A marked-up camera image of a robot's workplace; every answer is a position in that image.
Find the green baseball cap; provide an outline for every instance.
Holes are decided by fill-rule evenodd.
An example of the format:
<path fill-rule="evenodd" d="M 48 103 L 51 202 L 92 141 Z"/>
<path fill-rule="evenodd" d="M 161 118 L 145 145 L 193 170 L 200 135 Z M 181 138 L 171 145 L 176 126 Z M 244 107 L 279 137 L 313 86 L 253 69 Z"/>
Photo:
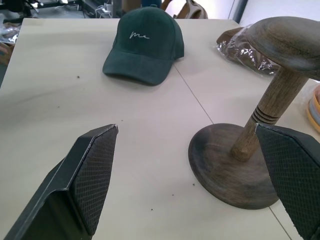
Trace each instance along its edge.
<path fill-rule="evenodd" d="M 162 9 L 148 6 L 132 10 L 120 19 L 102 71 L 155 86 L 166 79 L 174 60 L 184 55 L 185 45 L 177 22 Z"/>

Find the floor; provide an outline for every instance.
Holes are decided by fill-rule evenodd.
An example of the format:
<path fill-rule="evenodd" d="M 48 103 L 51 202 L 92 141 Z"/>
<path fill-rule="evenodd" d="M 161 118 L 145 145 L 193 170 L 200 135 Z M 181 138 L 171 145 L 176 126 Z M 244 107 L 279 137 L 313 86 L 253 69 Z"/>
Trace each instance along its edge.
<path fill-rule="evenodd" d="M 14 12 L 7 10 L 1 10 L 0 14 L 3 14 L 6 19 L 18 18 L 19 15 Z M 42 19 L 83 19 L 84 17 L 89 18 L 82 11 L 77 10 L 77 6 L 61 6 L 61 7 L 50 7 L 40 9 L 39 13 L 36 14 L 38 18 Z M 7 66 L 0 64 L 0 87 L 6 74 Z"/>

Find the hat stand base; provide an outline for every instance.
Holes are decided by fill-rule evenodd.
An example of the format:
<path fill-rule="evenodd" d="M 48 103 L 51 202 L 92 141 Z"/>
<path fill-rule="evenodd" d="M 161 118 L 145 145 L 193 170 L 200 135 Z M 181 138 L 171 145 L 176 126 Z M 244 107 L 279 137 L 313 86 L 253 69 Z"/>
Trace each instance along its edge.
<path fill-rule="evenodd" d="M 246 162 L 231 155 L 243 129 L 226 123 L 204 127 L 190 142 L 189 162 L 201 185 L 221 201 L 241 209 L 267 208 L 279 198 L 260 147 Z"/>

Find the plastic bag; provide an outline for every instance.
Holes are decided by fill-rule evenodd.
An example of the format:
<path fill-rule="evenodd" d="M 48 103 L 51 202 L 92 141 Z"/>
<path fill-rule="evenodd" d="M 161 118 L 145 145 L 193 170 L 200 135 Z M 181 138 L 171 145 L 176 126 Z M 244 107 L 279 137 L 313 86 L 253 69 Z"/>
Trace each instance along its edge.
<path fill-rule="evenodd" d="M 241 63 L 261 75 L 274 75 L 279 65 L 256 51 L 246 38 L 247 27 L 225 31 L 216 41 L 216 48 L 228 60 Z"/>
<path fill-rule="evenodd" d="M 15 44 L 21 29 L 21 25 L 14 23 L 4 23 L 0 27 L 0 42 L 5 44 Z"/>

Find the table surface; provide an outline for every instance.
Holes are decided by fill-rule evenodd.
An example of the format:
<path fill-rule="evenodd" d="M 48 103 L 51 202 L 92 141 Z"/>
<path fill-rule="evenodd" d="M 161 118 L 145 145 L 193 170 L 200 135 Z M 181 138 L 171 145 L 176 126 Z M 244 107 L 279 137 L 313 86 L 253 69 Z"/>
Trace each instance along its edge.
<path fill-rule="evenodd" d="M 244 126 L 271 79 L 215 50 L 235 22 L 178 23 L 185 57 L 150 87 L 102 73 L 117 19 L 24 20 L 0 89 L 0 239 L 76 138 L 107 124 L 119 134 L 94 240 L 302 239 L 280 201 L 239 209 L 196 180 L 193 135 L 212 123 Z M 278 125 L 319 141 L 300 108 L 295 100 Z"/>

